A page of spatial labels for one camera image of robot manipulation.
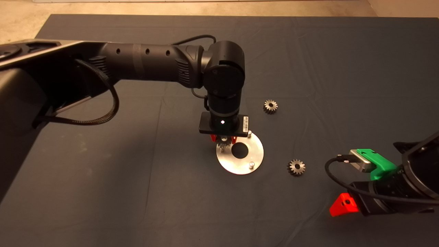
gear teeth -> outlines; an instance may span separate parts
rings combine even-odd
[[[274,114],[277,108],[278,108],[278,104],[274,100],[269,99],[264,102],[263,110],[267,114]]]
[[[288,172],[295,177],[303,175],[303,173],[305,173],[306,170],[305,164],[298,159],[291,160],[288,163],[287,167],[288,167]]]

cable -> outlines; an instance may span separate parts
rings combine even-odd
[[[191,42],[191,41],[199,40],[199,39],[203,39],[203,38],[210,38],[210,39],[213,40],[214,43],[216,43],[215,36],[210,35],[210,34],[202,34],[202,35],[194,36],[194,37],[191,37],[191,38],[187,38],[185,40],[180,40],[178,42],[172,43],[171,45],[181,45],[181,44],[184,44],[184,43],[187,43],[187,42]]]
[[[345,182],[341,181],[337,177],[335,177],[330,171],[329,166],[335,162],[342,162],[340,157],[332,158],[328,160],[325,164],[325,171],[326,174],[336,183],[338,183],[341,187],[344,187],[352,192],[355,192],[357,194],[363,195],[363,196],[369,196],[375,199],[387,201],[387,202],[393,202],[393,203],[403,203],[403,204],[423,204],[423,205],[429,205],[429,206],[439,206],[439,201],[436,200],[425,200],[425,199],[409,199],[409,198],[402,198],[402,197],[396,197],[396,196],[384,196],[384,195],[378,195],[374,193],[370,193],[368,191],[357,189],[355,187],[352,187]]]
[[[199,94],[195,93],[195,90],[193,88],[191,88],[191,92],[197,98],[206,98],[206,96],[202,96],[202,95],[199,95]]]
[[[119,97],[117,96],[117,92],[114,86],[109,83],[108,76],[100,69],[96,68],[94,65],[89,64],[85,61],[75,59],[75,62],[77,62],[79,65],[83,66],[84,68],[89,69],[91,72],[95,73],[99,77],[99,79],[105,84],[105,86],[108,88],[108,90],[111,92],[113,96],[113,106],[111,110],[107,114],[103,115],[102,117],[93,120],[74,120],[74,119],[57,117],[57,116],[38,116],[36,118],[37,121],[54,122],[61,124],[74,124],[74,125],[98,125],[110,121],[116,115],[117,111],[119,110]]]

label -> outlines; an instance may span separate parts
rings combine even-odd
[[[248,116],[244,116],[244,120],[242,121],[242,132],[248,132]]]

metal gear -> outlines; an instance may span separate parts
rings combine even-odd
[[[227,136],[219,136],[216,139],[216,144],[221,148],[224,149],[232,144],[232,139]]]
[[[264,112],[267,114],[275,113],[277,108],[278,108],[278,105],[277,105],[276,101],[274,101],[274,100],[269,99],[269,100],[264,102],[263,109],[264,109]]]
[[[300,160],[292,160],[287,165],[288,172],[293,176],[300,176],[305,172],[305,164]]]

